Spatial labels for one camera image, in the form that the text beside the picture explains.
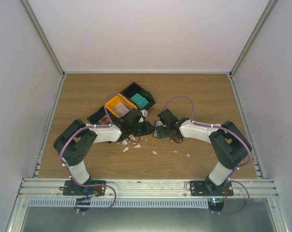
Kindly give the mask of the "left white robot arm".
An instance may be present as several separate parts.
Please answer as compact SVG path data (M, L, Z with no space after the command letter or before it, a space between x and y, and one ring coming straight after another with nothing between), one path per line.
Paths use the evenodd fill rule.
M75 182L74 190L80 195L90 192L90 175L84 159L93 144L119 142L131 135L150 135L155 127L148 121L127 125L91 125L77 119L54 141L53 147L59 154L59 161L67 167L70 178Z

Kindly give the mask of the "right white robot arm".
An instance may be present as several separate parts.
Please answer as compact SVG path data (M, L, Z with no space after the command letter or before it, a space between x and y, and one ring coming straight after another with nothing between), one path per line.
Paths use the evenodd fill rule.
M236 170L252 161L251 145L238 127L230 121L223 124L207 124L182 118L170 124L160 123L156 126L156 135L159 139L192 138L212 145L218 161L205 179L205 190L212 196L222 191L222 184Z

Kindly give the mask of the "brown leather card holder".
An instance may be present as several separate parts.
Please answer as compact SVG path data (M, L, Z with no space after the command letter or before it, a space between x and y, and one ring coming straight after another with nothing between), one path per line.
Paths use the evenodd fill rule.
M155 121L154 123L155 130L152 133L152 137L158 138L158 139L167 139L169 138L170 141L175 143L182 143L183 138L179 138L177 136L174 137L168 137L168 134L166 132L166 129L161 121Z

